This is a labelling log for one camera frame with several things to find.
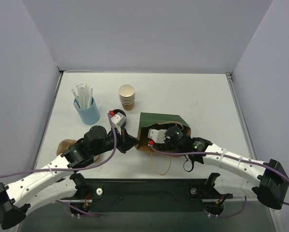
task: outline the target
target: white wall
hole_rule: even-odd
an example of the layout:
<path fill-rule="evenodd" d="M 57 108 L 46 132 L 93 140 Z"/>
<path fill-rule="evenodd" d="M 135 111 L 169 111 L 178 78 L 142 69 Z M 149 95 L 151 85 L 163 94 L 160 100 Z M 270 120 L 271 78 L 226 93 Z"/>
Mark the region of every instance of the white wall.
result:
<path fill-rule="evenodd" d="M 58 77 L 22 1 L 0 0 L 0 174 L 33 167 Z"/>
<path fill-rule="evenodd" d="M 257 158 L 279 160 L 289 175 L 289 0 L 273 1 L 233 82 Z M 289 232 L 289 206 L 281 217 Z"/>
<path fill-rule="evenodd" d="M 61 70 L 232 71 L 272 0 L 23 0 Z"/>

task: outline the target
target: white table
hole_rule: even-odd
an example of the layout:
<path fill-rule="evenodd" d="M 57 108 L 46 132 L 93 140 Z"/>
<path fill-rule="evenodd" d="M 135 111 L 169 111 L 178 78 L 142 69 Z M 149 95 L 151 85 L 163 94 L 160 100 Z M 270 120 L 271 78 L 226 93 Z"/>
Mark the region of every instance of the white table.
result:
<path fill-rule="evenodd" d="M 91 126 L 82 123 L 73 103 L 71 89 L 75 83 L 87 82 L 92 87 L 101 118 L 96 125 L 110 125 L 107 112 L 122 109 L 118 89 L 123 84 L 135 87 L 136 102 L 126 111 L 130 135 L 137 136 L 140 112 L 180 115 L 191 127 L 192 137 L 202 137 L 229 151 L 249 158 L 244 134 L 224 74 L 152 74 L 152 73 L 64 73 L 56 102 L 37 159 L 41 168 L 56 157 L 58 144 L 64 139 L 79 139 Z M 101 155 L 98 162 L 110 155 Z M 233 176 L 216 167 L 195 163 L 193 172 L 183 169 L 184 157 L 174 158 L 165 176 L 151 167 L 150 155 L 132 148 L 126 154 L 116 152 L 105 165 L 82 171 L 85 178 L 207 178 L 212 172 Z M 169 158 L 154 156 L 154 165 L 164 172 Z"/>

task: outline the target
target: gray floor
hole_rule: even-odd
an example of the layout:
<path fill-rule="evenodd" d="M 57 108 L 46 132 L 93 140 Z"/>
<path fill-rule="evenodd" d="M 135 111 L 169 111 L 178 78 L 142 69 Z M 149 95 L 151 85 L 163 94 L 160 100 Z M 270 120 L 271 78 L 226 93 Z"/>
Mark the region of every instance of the gray floor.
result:
<path fill-rule="evenodd" d="M 228 202 L 223 214 L 233 213 L 242 202 Z M 208 218 L 198 213 L 109 213 L 101 218 L 71 218 L 64 206 L 46 205 L 30 214 L 20 232 L 274 232 L 267 207 L 248 202 L 246 210 L 233 218 Z"/>

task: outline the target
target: white knob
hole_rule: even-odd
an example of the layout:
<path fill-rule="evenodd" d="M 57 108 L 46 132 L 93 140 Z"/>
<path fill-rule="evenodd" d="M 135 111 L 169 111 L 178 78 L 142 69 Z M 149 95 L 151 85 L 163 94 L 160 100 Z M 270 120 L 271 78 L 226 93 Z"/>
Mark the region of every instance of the white knob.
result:
<path fill-rule="evenodd" d="M 98 196 L 101 196 L 102 195 L 102 189 L 101 188 L 96 189 L 96 194 Z"/>

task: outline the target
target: blue container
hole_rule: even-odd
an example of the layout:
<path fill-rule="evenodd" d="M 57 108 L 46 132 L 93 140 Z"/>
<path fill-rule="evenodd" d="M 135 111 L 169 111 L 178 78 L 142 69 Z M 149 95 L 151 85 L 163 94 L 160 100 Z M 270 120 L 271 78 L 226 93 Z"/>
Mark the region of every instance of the blue container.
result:
<path fill-rule="evenodd" d="M 83 123 L 85 123 L 87 125 L 93 125 L 93 124 L 97 123 L 98 120 L 100 119 L 100 113 L 97 109 L 96 102 L 95 102 L 94 98 L 92 98 L 92 105 L 89 108 L 83 109 L 83 110 L 78 108 L 78 107 L 75 107 L 75 108 L 78 111 L 78 114 L 80 115 Z"/>

